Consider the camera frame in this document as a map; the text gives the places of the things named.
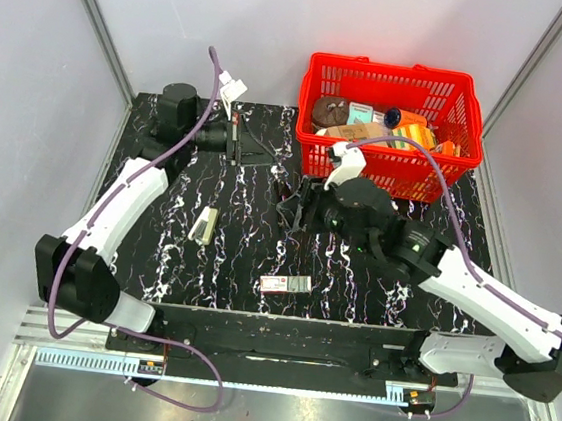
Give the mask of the red white staples box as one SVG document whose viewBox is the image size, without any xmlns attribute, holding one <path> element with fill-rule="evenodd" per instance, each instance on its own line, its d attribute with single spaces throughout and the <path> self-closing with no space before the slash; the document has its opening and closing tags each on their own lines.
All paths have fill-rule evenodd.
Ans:
<svg viewBox="0 0 562 421">
<path fill-rule="evenodd" d="M 312 279 L 310 276 L 262 276 L 260 278 L 261 293 L 310 293 Z"/>
</svg>

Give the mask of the beige stapler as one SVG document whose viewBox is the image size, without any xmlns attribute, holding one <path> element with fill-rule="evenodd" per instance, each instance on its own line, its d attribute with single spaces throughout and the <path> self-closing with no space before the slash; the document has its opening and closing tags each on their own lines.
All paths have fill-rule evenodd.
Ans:
<svg viewBox="0 0 562 421">
<path fill-rule="evenodd" d="M 209 245 L 218 221 L 218 212 L 219 210 L 214 207 L 204 207 L 191 230 L 189 230 L 188 240 L 202 247 Z"/>
</svg>

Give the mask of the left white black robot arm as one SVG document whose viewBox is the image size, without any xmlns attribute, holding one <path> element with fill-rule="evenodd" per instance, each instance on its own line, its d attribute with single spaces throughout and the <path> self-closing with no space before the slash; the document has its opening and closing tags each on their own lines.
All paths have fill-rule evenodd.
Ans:
<svg viewBox="0 0 562 421">
<path fill-rule="evenodd" d="M 154 308 L 124 293 L 111 270 L 116 250 L 142 213 L 178 179 L 195 151 L 222 154 L 232 166 L 272 165 L 274 156 L 249 132 L 233 103 L 246 87 L 216 91 L 222 113 L 203 105 L 195 87 L 176 83 L 157 97 L 156 113 L 113 185 L 60 236 L 35 246 L 38 293 L 84 321 L 129 329 L 138 350 L 160 348 L 165 334 Z"/>
</svg>

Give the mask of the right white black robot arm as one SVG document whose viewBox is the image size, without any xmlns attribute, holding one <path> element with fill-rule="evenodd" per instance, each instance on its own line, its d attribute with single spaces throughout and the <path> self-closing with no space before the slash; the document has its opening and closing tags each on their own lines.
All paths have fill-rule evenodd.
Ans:
<svg viewBox="0 0 562 421">
<path fill-rule="evenodd" d="M 330 185 L 307 176 L 296 190 L 283 183 L 275 190 L 284 229 L 336 234 L 384 274 L 448 301 L 490 331 L 488 338 L 417 333 L 400 357 L 407 379 L 492 377 L 539 403 L 562 392 L 562 314 L 519 296 L 440 231 L 399 214 L 369 179 Z"/>
</svg>

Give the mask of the brown round bun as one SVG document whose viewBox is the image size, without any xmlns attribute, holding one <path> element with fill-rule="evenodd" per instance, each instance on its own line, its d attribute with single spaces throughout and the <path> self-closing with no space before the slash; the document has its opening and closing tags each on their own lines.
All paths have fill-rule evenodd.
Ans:
<svg viewBox="0 0 562 421">
<path fill-rule="evenodd" d="M 313 104 L 311 122 L 319 128 L 345 125 L 349 114 L 349 102 L 343 97 L 321 97 Z"/>
</svg>

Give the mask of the black marble pattern mat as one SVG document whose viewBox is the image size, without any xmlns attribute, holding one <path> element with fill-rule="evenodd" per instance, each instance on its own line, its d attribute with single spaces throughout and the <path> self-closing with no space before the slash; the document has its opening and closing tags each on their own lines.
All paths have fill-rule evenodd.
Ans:
<svg viewBox="0 0 562 421">
<path fill-rule="evenodd" d="M 447 333 L 484 334 L 457 307 L 384 275 L 335 235 L 278 226 L 276 180 L 295 186 L 301 147 L 294 107 L 241 103 L 250 131 L 276 156 L 236 167 L 197 152 L 139 217 L 111 264 L 120 287 L 142 300 Z M 209 245 L 188 240 L 204 207 L 218 209 Z M 262 276 L 310 276 L 310 293 L 261 293 Z"/>
</svg>

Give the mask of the brown cardboard box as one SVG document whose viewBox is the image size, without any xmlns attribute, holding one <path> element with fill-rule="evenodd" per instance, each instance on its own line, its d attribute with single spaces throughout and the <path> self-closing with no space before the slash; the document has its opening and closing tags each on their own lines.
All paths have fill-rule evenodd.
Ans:
<svg viewBox="0 0 562 421">
<path fill-rule="evenodd" d="M 329 128 L 321 128 L 315 132 L 315 136 L 323 138 L 340 139 L 342 141 L 356 142 L 365 139 L 383 138 L 391 136 L 393 132 L 390 128 L 379 123 L 354 123 Z"/>
</svg>

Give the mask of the red plastic basket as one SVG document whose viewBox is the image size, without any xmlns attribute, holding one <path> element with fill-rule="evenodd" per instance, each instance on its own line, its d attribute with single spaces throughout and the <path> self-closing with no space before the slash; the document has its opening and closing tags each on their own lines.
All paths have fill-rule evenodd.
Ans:
<svg viewBox="0 0 562 421">
<path fill-rule="evenodd" d="M 332 164 L 328 147 L 335 141 L 318 136 L 312 125 L 313 107 L 326 96 L 343 97 L 377 111 L 398 108 L 427 119 L 435 137 L 451 141 L 459 155 L 435 154 L 448 185 L 478 167 L 483 159 L 482 115 L 474 80 L 459 71 L 416 65 L 375 63 L 366 57 L 314 53 L 299 92 L 296 137 L 301 145 L 301 172 L 327 177 Z M 361 148 L 366 159 L 362 174 L 396 199 L 433 203 L 442 195 L 434 169 L 417 150 L 399 151 L 379 145 Z"/>
</svg>

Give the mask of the teal white small box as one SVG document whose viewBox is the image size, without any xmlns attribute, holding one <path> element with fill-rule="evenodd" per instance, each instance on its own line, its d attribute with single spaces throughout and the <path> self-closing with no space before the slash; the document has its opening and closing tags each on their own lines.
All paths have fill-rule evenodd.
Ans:
<svg viewBox="0 0 562 421">
<path fill-rule="evenodd" d="M 354 124 L 367 124 L 374 122 L 374 109 L 370 105 L 364 105 L 363 103 L 358 103 L 351 101 L 348 104 L 348 119 L 347 125 Z"/>
</svg>

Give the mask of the orange bottle blue cap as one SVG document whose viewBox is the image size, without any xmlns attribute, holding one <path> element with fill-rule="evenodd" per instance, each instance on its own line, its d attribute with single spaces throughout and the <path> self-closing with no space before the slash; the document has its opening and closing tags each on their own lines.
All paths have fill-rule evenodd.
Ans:
<svg viewBox="0 0 562 421">
<path fill-rule="evenodd" d="M 383 121 L 386 127 L 395 129 L 397 127 L 419 124 L 420 126 L 427 127 L 427 119 L 417 113 L 411 111 L 401 110 L 393 107 L 389 108 L 383 116 Z"/>
</svg>

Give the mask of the yellow green striped box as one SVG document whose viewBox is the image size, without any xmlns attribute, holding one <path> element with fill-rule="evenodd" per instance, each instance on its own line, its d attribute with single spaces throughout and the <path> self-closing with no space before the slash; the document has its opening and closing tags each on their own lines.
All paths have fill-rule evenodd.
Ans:
<svg viewBox="0 0 562 421">
<path fill-rule="evenodd" d="M 420 124 L 409 124 L 396 127 L 393 130 L 393 135 L 415 141 L 419 146 L 427 149 L 428 151 L 433 151 L 438 145 L 435 135 L 431 129 Z"/>
</svg>

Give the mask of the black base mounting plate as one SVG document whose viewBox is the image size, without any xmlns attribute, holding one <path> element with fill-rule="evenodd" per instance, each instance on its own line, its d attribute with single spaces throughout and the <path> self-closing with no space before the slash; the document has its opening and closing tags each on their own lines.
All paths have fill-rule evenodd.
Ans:
<svg viewBox="0 0 562 421">
<path fill-rule="evenodd" d="M 167 304 L 161 333 L 204 353 L 236 388 L 387 397 L 387 385 L 456 388 L 417 361 L 418 331 Z"/>
</svg>

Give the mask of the orange packet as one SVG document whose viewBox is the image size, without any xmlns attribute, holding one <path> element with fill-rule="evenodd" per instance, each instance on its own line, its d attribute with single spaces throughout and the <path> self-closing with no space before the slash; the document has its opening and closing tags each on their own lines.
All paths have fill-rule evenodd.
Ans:
<svg viewBox="0 0 562 421">
<path fill-rule="evenodd" d="M 457 145 L 453 141 L 443 141 L 441 143 L 437 143 L 435 147 L 432 148 L 432 152 L 458 158 L 461 156 L 461 148 L 462 147 L 460 145 Z"/>
</svg>

